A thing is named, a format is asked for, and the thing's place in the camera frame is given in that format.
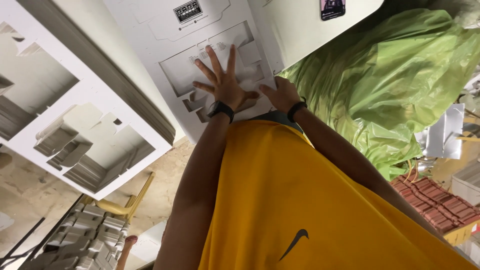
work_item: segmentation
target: nike logo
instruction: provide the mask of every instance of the nike logo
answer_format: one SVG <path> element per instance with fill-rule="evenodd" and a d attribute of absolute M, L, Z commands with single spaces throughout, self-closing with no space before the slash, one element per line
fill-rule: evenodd
<path fill-rule="evenodd" d="M 295 238 L 293 238 L 293 241 L 292 243 L 288 246 L 287 248 L 287 251 L 285 251 L 285 253 L 283 254 L 283 256 L 280 258 L 280 260 L 278 261 L 281 261 L 283 259 L 283 257 L 285 257 L 289 252 L 290 250 L 292 250 L 292 248 L 297 244 L 297 242 L 300 240 L 300 238 L 302 236 L 305 236 L 307 239 L 310 239 L 308 238 L 308 232 L 307 230 L 305 229 L 300 229 L 298 232 L 297 232 L 297 235 L 295 236 Z"/>

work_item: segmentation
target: floor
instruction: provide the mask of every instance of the floor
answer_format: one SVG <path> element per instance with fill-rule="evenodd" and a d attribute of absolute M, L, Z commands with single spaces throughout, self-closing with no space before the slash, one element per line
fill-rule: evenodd
<path fill-rule="evenodd" d="M 169 152 L 105 198 L 123 205 L 131 194 L 140 191 L 150 172 L 156 173 L 132 220 L 129 234 L 140 235 L 170 216 L 180 178 L 193 148 L 194 145 L 186 137 L 180 139 Z M 9 226 L 11 221 L 0 222 L 0 258 L 41 217 L 45 217 L 46 220 L 15 254 L 38 244 L 80 195 L 80 192 L 22 156 L 5 147 L 1 150 L 11 155 L 12 160 L 4 166 L 5 163 L 2 165 L 0 159 L 0 217 L 7 215 L 13 219 L 13 224 Z M 143 264 L 144 261 L 130 255 L 125 270 L 135 270 Z"/>

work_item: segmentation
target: green plastic bag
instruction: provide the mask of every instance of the green plastic bag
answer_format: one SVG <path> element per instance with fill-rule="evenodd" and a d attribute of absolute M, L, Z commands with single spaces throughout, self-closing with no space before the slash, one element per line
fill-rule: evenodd
<path fill-rule="evenodd" d="M 405 172 L 393 165 L 422 155 L 413 134 L 440 118 L 479 60 L 480 29 L 414 9 L 345 32 L 280 76 L 391 180 Z"/>

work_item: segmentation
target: phone screen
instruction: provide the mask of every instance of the phone screen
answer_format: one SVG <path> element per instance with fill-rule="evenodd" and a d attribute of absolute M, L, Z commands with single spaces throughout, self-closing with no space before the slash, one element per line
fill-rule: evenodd
<path fill-rule="evenodd" d="M 345 15 L 346 0 L 320 0 L 322 21 L 327 21 Z"/>

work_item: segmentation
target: black wristband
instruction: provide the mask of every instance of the black wristband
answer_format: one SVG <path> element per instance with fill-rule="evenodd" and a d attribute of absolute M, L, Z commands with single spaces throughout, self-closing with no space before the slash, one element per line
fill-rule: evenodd
<path fill-rule="evenodd" d="M 304 101 L 299 101 L 295 103 L 292 106 L 292 108 L 288 110 L 288 113 L 287 113 L 288 120 L 290 120 L 290 122 L 292 123 L 295 123 L 295 120 L 293 120 L 293 115 L 303 107 L 307 108 L 307 103 L 305 103 Z"/>

